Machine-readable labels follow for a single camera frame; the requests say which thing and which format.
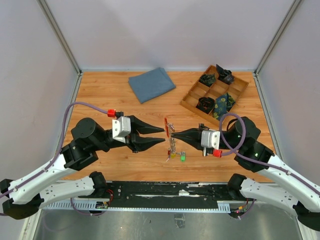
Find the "key with green tag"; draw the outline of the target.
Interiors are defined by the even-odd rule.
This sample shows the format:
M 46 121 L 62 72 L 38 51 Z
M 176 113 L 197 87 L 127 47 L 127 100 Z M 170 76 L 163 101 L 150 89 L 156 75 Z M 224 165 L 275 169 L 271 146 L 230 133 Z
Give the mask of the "key with green tag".
M 186 161 L 186 152 L 185 151 L 181 151 L 179 153 L 179 156 L 180 156 L 180 161 L 181 162 L 185 162 Z

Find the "metal key organizer red handle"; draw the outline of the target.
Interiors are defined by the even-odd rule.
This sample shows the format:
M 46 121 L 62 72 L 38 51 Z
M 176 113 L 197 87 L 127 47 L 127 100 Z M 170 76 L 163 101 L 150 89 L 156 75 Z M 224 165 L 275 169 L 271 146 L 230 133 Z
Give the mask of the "metal key organizer red handle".
M 168 122 L 168 119 L 166 117 L 164 118 L 164 125 L 165 125 L 166 136 L 169 142 L 169 148 L 167 151 L 167 160 L 166 160 L 168 162 L 170 159 L 173 159 L 177 155 L 176 141 L 172 137 L 172 134 L 175 132 L 175 127 L 172 123 Z

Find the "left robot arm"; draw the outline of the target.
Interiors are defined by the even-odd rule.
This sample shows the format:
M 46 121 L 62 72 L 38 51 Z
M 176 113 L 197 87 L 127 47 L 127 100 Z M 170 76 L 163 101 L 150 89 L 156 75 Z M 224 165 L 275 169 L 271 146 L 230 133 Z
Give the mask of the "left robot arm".
M 86 177 L 65 183 L 59 180 L 97 161 L 98 151 L 106 153 L 121 147 L 127 147 L 133 153 L 146 151 L 165 139 L 145 135 L 161 132 L 164 132 L 163 128 L 133 115 L 112 120 L 111 129 L 104 129 L 92 118 L 83 118 L 71 130 L 72 141 L 50 161 L 24 177 L 0 182 L 1 195 L 7 197 L 2 203 L 2 215 L 21 220 L 61 200 L 101 198 L 110 194 L 111 190 L 101 172 L 94 171 Z

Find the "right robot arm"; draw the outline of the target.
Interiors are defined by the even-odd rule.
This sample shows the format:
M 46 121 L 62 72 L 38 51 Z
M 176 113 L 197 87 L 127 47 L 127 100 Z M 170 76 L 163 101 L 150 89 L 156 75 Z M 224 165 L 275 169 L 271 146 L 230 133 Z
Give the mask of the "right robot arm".
M 212 130 L 200 124 L 172 137 L 197 150 L 203 156 L 221 158 L 235 154 L 235 161 L 244 169 L 265 176 L 277 188 L 258 183 L 241 174 L 233 174 L 226 186 L 232 200 L 251 199 L 280 208 L 306 227 L 320 230 L 320 187 L 289 167 L 270 148 L 257 139 L 261 131 L 248 117 L 226 113 L 221 119 L 233 117 L 226 130 Z

